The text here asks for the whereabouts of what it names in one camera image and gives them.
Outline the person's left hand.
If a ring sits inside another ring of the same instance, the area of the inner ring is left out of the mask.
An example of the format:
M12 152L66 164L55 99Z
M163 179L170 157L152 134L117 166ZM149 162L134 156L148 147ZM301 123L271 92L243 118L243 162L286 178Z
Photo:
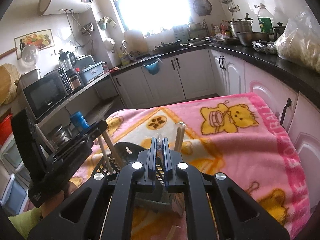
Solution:
M66 190L61 190L50 199L46 200L41 206L42 218L48 216L54 209L56 209L66 198L68 198L78 187L73 183L68 183Z

